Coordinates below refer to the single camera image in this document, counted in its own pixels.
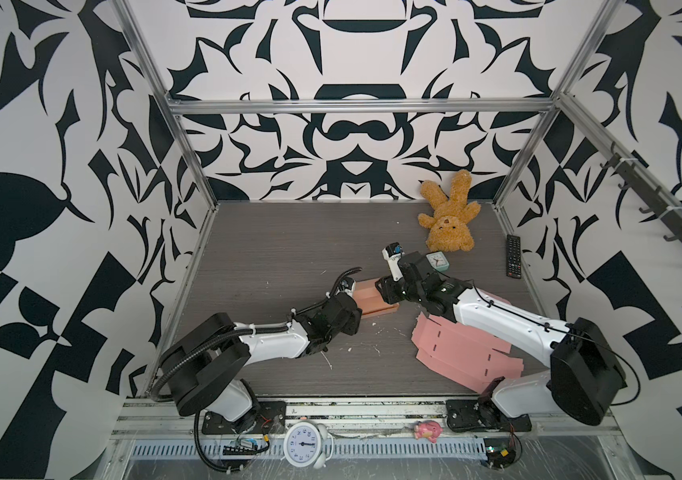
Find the orange cardboard box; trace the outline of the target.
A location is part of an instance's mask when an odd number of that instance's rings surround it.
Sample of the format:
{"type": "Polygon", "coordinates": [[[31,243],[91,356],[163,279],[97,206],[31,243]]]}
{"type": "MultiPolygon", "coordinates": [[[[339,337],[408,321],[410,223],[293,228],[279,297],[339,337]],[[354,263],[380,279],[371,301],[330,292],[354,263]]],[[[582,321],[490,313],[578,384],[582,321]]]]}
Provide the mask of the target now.
{"type": "Polygon", "coordinates": [[[362,319],[374,318],[399,309],[399,304],[385,302],[376,288],[377,279],[369,279],[355,283],[353,299],[362,310],[362,319]]]}

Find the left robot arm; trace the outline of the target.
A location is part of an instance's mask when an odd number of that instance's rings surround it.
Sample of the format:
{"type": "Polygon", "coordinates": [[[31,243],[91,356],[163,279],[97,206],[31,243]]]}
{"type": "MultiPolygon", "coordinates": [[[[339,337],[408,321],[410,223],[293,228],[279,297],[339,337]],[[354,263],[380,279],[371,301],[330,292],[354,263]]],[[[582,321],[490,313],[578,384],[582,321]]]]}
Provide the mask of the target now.
{"type": "Polygon", "coordinates": [[[336,336],[357,334],[362,309],[353,298],[352,276],[360,271],[353,267],[342,272],[320,301],[293,309],[282,323],[237,323],[219,312],[162,353],[146,396],[156,403],[172,402],[180,416],[193,418],[195,451],[208,469],[233,474],[249,462],[217,462],[204,452],[202,413],[221,417],[236,433],[254,428],[262,408],[240,371],[259,362],[324,353],[336,336]]]}

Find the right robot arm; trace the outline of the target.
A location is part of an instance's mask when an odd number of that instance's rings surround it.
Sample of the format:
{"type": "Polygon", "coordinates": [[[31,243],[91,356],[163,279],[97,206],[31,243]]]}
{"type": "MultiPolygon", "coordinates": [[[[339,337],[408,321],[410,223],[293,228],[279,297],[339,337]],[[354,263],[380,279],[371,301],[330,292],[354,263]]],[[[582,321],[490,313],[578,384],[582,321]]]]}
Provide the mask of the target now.
{"type": "Polygon", "coordinates": [[[454,432],[528,431],[531,417],[548,414],[598,426],[637,374],[590,320],[536,315],[397,243],[382,256],[390,270],[376,283],[382,299],[422,309],[412,333],[417,359],[478,395],[448,404],[454,432]]]}

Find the pink flat cardboard box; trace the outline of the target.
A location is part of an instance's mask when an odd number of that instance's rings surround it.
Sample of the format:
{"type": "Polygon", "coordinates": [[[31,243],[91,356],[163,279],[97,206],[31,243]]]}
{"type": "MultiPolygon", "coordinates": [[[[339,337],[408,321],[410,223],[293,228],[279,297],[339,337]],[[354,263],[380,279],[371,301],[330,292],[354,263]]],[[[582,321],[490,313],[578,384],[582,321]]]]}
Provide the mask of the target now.
{"type": "Polygon", "coordinates": [[[509,342],[443,317],[420,313],[411,340],[419,362],[476,393],[500,377],[519,379],[524,370],[524,361],[510,356],[509,342]]]}

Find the small teal alarm clock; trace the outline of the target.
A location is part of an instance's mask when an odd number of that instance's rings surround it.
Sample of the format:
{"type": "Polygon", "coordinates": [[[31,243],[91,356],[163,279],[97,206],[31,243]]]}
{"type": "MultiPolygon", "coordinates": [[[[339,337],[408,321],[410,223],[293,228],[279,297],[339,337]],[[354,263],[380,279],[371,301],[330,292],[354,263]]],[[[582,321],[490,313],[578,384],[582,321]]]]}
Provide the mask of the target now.
{"type": "Polygon", "coordinates": [[[439,272],[446,272],[450,267],[446,255],[441,251],[428,253],[426,258],[430,265],[439,272]]]}

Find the brown teddy bear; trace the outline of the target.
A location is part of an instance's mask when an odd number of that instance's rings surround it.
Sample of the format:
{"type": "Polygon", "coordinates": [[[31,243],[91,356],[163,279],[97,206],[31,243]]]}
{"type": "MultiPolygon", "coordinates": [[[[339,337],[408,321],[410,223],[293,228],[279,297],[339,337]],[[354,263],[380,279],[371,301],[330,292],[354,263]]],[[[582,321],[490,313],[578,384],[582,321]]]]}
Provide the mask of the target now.
{"type": "Polygon", "coordinates": [[[426,246],[430,252],[471,251],[475,246],[469,223],[481,211],[478,202],[470,202],[472,176],[468,170],[459,170],[452,177],[449,193],[434,181],[425,181],[420,194],[433,209],[431,215],[418,215],[419,225],[429,230],[426,246]]]}

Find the black remote control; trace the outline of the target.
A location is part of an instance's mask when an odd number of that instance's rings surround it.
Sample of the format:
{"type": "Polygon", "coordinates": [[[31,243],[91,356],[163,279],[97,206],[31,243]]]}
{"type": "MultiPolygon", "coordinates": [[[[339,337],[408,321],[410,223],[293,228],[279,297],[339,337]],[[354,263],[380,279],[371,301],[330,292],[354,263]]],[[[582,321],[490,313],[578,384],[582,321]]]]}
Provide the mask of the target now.
{"type": "Polygon", "coordinates": [[[509,234],[506,237],[506,275],[510,278],[522,278],[522,250],[519,236],[509,234]]]}

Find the white round alarm clock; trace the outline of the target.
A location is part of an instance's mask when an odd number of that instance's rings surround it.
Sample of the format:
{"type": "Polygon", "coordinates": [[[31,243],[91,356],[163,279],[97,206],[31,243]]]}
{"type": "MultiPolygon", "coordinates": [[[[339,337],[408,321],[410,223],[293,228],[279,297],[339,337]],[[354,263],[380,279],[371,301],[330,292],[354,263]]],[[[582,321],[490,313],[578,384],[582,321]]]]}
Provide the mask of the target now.
{"type": "Polygon", "coordinates": [[[283,456],[296,468],[324,468],[332,458],[334,448],[334,437],[327,428],[309,420],[291,426],[283,439],[283,456]]]}

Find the small pink toy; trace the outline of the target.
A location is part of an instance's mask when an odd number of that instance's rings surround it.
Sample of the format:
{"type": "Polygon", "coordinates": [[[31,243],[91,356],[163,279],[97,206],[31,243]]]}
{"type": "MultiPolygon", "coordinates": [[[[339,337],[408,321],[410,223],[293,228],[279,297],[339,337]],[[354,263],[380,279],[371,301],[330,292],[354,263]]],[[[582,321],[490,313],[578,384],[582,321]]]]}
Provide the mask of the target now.
{"type": "Polygon", "coordinates": [[[442,426],[433,420],[417,422],[413,429],[413,435],[415,439],[425,439],[432,444],[437,442],[437,439],[442,435],[442,433],[442,426]]]}

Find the right green circuit board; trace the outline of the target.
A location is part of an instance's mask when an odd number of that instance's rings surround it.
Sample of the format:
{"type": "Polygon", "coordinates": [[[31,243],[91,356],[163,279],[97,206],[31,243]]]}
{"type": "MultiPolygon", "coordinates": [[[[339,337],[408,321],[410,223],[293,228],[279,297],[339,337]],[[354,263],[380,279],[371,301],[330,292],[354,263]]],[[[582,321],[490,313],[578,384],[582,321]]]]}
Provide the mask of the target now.
{"type": "Polygon", "coordinates": [[[485,454],[483,465],[491,470],[505,470],[520,459],[518,445],[514,440],[487,444],[485,454]]]}

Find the green circuit board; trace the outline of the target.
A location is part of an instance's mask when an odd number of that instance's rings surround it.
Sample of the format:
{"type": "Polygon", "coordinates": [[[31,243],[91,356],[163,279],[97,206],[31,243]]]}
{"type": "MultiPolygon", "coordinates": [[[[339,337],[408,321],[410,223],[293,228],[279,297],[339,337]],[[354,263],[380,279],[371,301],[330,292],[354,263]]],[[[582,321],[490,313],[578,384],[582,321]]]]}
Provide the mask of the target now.
{"type": "Polygon", "coordinates": [[[255,439],[240,438],[222,448],[223,455],[257,455],[261,447],[255,439]]]}
{"type": "Polygon", "coordinates": [[[514,440],[487,444],[485,454],[483,465],[491,470],[505,470],[520,459],[518,445],[514,440]]]}

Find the left green circuit board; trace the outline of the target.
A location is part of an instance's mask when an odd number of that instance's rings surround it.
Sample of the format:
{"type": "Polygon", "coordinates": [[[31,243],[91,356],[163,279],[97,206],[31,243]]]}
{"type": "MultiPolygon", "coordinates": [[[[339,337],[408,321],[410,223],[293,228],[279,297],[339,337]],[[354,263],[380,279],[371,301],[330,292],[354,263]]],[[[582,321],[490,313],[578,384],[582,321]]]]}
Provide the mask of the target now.
{"type": "Polygon", "coordinates": [[[261,447],[255,439],[240,438],[222,448],[223,455],[257,455],[261,447]]]}

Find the black wall hook rail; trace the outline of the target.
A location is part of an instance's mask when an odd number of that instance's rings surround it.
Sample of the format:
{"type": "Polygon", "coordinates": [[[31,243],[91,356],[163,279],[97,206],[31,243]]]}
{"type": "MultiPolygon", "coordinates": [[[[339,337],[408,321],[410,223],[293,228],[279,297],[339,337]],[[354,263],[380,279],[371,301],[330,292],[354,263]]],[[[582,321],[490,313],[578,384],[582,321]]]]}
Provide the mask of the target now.
{"type": "Polygon", "coordinates": [[[682,202],[672,194],[643,164],[623,151],[615,141],[609,147],[610,158],[600,167],[612,170],[621,179],[619,190],[631,191],[642,202],[639,212],[661,221],[669,233],[666,242],[682,244],[682,202]]]}

